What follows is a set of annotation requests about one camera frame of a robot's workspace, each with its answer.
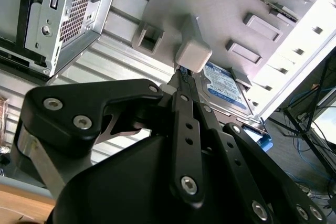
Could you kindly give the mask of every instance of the ventilation grille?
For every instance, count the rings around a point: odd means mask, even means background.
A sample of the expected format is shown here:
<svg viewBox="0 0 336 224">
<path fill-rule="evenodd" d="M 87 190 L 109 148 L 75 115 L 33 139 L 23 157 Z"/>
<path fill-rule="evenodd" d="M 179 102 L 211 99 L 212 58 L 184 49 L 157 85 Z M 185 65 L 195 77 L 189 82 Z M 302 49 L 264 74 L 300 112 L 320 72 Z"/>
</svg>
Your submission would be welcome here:
<svg viewBox="0 0 336 224">
<path fill-rule="evenodd" d="M 60 41 L 65 43 L 80 33 L 89 1 L 72 0 L 69 19 L 62 23 Z"/>
</svg>

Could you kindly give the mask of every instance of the metal rod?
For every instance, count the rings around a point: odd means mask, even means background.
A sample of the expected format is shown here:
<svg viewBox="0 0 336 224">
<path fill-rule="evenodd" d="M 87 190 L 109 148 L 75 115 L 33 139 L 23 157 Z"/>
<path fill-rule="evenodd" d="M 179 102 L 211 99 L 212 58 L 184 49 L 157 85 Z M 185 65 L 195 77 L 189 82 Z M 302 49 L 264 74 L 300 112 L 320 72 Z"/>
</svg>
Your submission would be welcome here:
<svg viewBox="0 0 336 224">
<path fill-rule="evenodd" d="M 315 114 L 315 110 L 316 110 L 316 106 L 319 102 L 319 99 L 320 99 L 320 95 L 321 95 L 321 91 L 322 91 L 322 86 L 323 86 L 323 82 L 324 82 L 324 79 L 325 79 L 325 75 L 327 74 L 327 70 L 328 70 L 328 64 L 331 60 L 331 57 L 329 57 L 325 63 L 324 63 L 324 68 L 323 68 L 323 72 L 322 72 L 322 75 L 321 75 L 321 79 L 320 79 L 320 84 L 319 84 L 319 88 L 317 89 L 317 93 L 315 95 L 315 98 L 314 98 L 314 101 L 312 102 L 311 106 L 312 106 L 312 110 L 309 114 L 309 120 L 308 120 L 308 124 L 307 124 L 307 129 L 306 129 L 306 132 L 308 132 L 310 130 L 310 127 L 311 127 L 311 122 L 313 121 L 313 117 L 314 117 L 314 114 Z"/>
<path fill-rule="evenodd" d="M 326 153 L 327 150 L 324 150 L 323 148 L 319 147 L 310 139 L 310 136 L 306 134 L 305 129 L 303 129 L 300 126 L 300 124 L 295 120 L 295 118 L 291 115 L 291 113 L 288 110 L 284 110 L 284 114 L 288 117 L 289 121 L 294 125 L 294 127 L 300 132 L 301 138 L 308 144 L 308 146 L 314 152 L 314 154 L 322 163 L 322 165 L 325 167 L 330 176 L 333 179 L 336 179 L 336 170 L 334 169 L 335 166 L 331 165 L 330 162 L 328 162 L 327 158 L 325 157 L 325 154 L 323 154 Z"/>
<path fill-rule="evenodd" d="M 297 130 L 292 129 L 291 127 L 288 127 L 287 125 L 284 125 L 283 123 L 280 123 L 279 121 L 273 119 L 273 118 L 268 118 L 268 120 L 270 120 L 272 123 L 278 124 L 279 126 L 285 128 L 286 130 L 293 132 L 295 134 L 299 134 L 299 132 Z"/>
<path fill-rule="evenodd" d="M 303 101 L 304 99 L 307 99 L 312 94 L 314 94 L 315 91 L 317 90 L 317 88 L 318 88 L 318 86 L 316 86 L 313 89 L 309 90 L 308 93 L 304 94 L 302 97 L 300 97 L 297 100 L 295 100 L 292 104 L 288 105 L 288 108 L 294 108 L 295 106 L 297 106 L 301 101 Z"/>
</svg>

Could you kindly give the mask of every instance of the hard drive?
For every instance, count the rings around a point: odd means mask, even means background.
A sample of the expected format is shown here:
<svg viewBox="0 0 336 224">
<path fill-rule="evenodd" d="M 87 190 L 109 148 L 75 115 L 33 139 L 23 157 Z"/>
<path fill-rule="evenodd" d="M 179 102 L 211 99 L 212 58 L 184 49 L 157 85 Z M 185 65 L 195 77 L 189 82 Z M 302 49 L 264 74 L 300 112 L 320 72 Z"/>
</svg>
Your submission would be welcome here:
<svg viewBox="0 0 336 224">
<path fill-rule="evenodd" d="M 229 71 L 208 62 L 193 77 L 200 101 L 214 109 L 220 122 L 238 121 L 256 130 L 266 131 L 262 119 L 246 97 L 244 86 L 237 83 Z"/>
</svg>

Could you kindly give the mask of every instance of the screw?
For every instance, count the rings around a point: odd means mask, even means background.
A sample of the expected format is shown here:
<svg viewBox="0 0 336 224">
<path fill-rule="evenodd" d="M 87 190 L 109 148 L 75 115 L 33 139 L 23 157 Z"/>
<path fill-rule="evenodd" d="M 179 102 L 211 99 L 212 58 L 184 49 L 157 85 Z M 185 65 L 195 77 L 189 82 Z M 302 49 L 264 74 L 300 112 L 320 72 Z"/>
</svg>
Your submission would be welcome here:
<svg viewBox="0 0 336 224">
<path fill-rule="evenodd" d="M 211 108 L 208 105 L 204 105 L 203 108 L 205 109 L 206 112 L 211 112 Z"/>
<path fill-rule="evenodd" d="M 315 207 L 310 206 L 310 211 L 313 213 L 313 215 L 318 219 L 318 220 L 322 220 L 322 215 L 320 214 L 320 212 L 318 212 Z"/>
<path fill-rule="evenodd" d="M 254 213 L 263 221 L 267 220 L 267 212 L 266 210 L 263 208 L 263 206 L 256 202 L 255 200 L 253 200 L 252 202 L 252 208 Z"/>
<path fill-rule="evenodd" d="M 43 101 L 43 105 L 45 108 L 53 111 L 63 108 L 63 103 L 56 98 L 47 98 Z"/>
<path fill-rule="evenodd" d="M 158 89 L 154 86 L 149 86 L 149 89 L 152 90 L 153 92 L 157 93 Z"/>
<path fill-rule="evenodd" d="M 41 32 L 44 36 L 50 36 L 50 34 L 51 34 L 49 26 L 43 26 L 41 28 Z"/>
<path fill-rule="evenodd" d="M 75 116 L 73 120 L 74 120 L 73 124 L 77 128 L 80 128 L 81 130 L 87 130 L 92 126 L 92 121 L 87 116 L 84 115 Z"/>
<path fill-rule="evenodd" d="M 196 182 L 192 178 L 188 176 L 184 176 L 181 179 L 181 185 L 182 185 L 183 190 L 185 190 L 187 194 L 194 195 L 197 193 L 197 185 L 196 185 Z"/>
<path fill-rule="evenodd" d="M 240 133 L 240 128 L 238 128 L 237 126 L 233 125 L 232 128 L 235 132 Z"/>
<path fill-rule="evenodd" d="M 185 95 L 183 95 L 183 94 L 181 94 L 181 98 L 182 98 L 182 100 L 184 100 L 184 101 L 189 101 L 189 98 L 188 97 L 186 97 Z"/>
<path fill-rule="evenodd" d="M 306 211 L 304 211 L 304 209 L 300 206 L 296 206 L 297 211 L 299 212 L 299 214 L 303 217 L 303 219 L 308 220 L 308 214 L 306 213 Z"/>
</svg>

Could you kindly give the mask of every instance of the sticker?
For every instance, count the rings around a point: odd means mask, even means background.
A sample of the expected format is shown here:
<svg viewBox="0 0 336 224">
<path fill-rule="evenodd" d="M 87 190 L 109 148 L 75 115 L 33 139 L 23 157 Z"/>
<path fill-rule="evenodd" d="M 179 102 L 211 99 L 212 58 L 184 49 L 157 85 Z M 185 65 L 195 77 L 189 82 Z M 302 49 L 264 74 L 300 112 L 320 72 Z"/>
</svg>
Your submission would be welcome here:
<svg viewBox="0 0 336 224">
<path fill-rule="evenodd" d="M 229 72 L 208 62 L 204 68 L 204 75 L 210 81 L 206 87 L 211 94 L 244 110 L 247 109 L 245 100 Z"/>
</svg>

